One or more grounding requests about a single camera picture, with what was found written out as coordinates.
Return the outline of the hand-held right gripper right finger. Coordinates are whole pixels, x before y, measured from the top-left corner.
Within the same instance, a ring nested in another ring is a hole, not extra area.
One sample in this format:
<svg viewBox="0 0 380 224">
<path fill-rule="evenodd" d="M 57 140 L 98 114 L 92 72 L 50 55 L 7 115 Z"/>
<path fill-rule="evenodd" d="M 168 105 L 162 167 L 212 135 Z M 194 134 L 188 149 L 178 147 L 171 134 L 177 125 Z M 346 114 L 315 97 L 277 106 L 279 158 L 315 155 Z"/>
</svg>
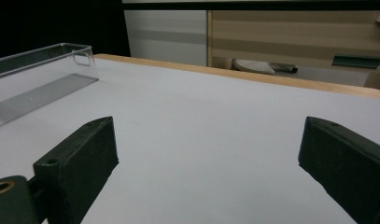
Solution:
<svg viewBox="0 0 380 224">
<path fill-rule="evenodd" d="M 346 127 L 308 117 L 299 165 L 358 224 L 380 224 L 380 146 Z"/>
</svg>

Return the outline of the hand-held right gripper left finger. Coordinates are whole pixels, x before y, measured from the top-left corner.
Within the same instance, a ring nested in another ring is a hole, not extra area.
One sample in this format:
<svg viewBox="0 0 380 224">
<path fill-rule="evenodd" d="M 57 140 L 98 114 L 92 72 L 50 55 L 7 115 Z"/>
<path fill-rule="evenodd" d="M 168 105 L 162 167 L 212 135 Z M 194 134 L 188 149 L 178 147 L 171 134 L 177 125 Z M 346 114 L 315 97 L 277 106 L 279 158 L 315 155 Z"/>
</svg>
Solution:
<svg viewBox="0 0 380 224">
<path fill-rule="evenodd" d="M 90 121 L 34 163 L 49 224 L 80 224 L 119 164 L 114 121 Z"/>
</svg>

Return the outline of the clear plastic container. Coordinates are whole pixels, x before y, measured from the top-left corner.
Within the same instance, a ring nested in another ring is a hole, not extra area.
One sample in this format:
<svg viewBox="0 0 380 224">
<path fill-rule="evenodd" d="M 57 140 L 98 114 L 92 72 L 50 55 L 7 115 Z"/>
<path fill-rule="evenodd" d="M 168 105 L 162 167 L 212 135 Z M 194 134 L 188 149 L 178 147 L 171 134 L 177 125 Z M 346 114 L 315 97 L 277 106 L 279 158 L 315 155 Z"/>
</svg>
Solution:
<svg viewBox="0 0 380 224">
<path fill-rule="evenodd" d="M 86 45 L 59 43 L 0 58 L 0 127 L 98 79 Z"/>
</svg>

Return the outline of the grey blurred object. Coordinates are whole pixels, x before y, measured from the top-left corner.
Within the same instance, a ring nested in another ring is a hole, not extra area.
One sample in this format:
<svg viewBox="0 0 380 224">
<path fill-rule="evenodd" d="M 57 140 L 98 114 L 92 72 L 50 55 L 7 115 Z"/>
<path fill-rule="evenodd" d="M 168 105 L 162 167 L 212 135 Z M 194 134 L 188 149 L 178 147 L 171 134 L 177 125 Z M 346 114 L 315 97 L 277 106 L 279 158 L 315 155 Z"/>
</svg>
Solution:
<svg viewBox="0 0 380 224">
<path fill-rule="evenodd" d="M 293 64 L 285 63 L 268 63 L 261 61 L 252 61 L 244 59 L 233 59 L 232 67 L 239 71 L 264 74 L 264 75 L 275 75 L 276 71 L 286 72 L 295 74 L 298 72 L 298 66 Z"/>
</svg>

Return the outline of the wooden table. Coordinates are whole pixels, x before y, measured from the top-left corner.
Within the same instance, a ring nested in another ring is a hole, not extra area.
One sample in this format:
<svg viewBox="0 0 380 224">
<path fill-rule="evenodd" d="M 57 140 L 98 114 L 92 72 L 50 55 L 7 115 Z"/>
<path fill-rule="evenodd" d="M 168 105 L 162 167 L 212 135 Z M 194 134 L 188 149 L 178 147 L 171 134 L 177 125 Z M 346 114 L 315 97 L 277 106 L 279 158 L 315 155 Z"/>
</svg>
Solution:
<svg viewBox="0 0 380 224">
<path fill-rule="evenodd" d="M 268 84 L 289 86 L 289 87 L 302 88 L 302 89 L 308 89 L 308 90 L 327 91 L 327 92 L 335 92 L 335 93 L 380 99 L 380 90 L 373 89 L 373 88 L 349 86 L 349 85 L 343 85 L 343 84 L 305 80 L 305 79 L 298 79 L 298 78 L 291 78 L 291 77 L 267 76 L 267 75 L 262 75 L 262 74 L 226 70 L 226 69 L 220 69 L 220 68 L 214 68 L 214 67 L 205 67 L 205 66 L 184 64 L 184 63 L 162 62 L 162 61 L 140 59 L 140 58 L 111 55 L 111 54 L 104 54 L 104 53 L 96 54 L 94 58 L 101 59 L 101 60 L 114 61 L 114 62 L 119 62 L 119 63 L 132 63 L 132 64 L 140 64 L 140 65 L 146 65 L 146 66 L 155 66 L 155 67 L 169 68 L 169 69 L 189 71 L 189 72 L 197 72 L 197 73 L 203 73 L 203 74 L 215 75 L 215 76 L 221 76 L 221 77 L 238 78 L 238 79 L 243 79 L 243 80 L 255 81 L 259 83 L 268 83 Z"/>
</svg>

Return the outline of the wooden desk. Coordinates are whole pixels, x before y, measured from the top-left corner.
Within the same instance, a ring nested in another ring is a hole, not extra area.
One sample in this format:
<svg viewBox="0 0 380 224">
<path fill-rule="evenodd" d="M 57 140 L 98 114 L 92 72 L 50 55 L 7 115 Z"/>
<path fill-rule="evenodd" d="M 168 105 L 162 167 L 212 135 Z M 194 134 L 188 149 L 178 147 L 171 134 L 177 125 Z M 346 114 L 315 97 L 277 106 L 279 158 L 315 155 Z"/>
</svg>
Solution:
<svg viewBox="0 0 380 224">
<path fill-rule="evenodd" d="M 380 10 L 208 12 L 208 64 L 238 58 L 365 72 L 380 90 Z"/>
</svg>

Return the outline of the white cabinet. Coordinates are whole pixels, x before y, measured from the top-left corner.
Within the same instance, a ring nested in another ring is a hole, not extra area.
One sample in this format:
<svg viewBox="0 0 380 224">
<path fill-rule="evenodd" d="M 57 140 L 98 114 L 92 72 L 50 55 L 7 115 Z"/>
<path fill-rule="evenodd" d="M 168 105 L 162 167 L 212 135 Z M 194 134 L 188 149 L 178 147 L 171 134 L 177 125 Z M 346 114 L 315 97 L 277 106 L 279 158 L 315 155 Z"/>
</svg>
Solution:
<svg viewBox="0 0 380 224">
<path fill-rule="evenodd" d="M 207 65 L 205 11 L 127 10 L 125 20 L 132 57 Z"/>
</svg>

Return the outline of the black horizontal frame bar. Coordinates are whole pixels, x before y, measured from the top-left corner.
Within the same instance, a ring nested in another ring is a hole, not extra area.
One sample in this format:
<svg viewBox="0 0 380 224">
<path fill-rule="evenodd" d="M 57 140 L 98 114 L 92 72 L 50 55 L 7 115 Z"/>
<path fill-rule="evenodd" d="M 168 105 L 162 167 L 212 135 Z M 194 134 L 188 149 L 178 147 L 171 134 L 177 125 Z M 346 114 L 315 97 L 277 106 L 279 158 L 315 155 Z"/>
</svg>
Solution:
<svg viewBox="0 0 380 224">
<path fill-rule="evenodd" d="M 380 0 L 253 0 L 123 3 L 124 10 L 380 10 Z"/>
</svg>

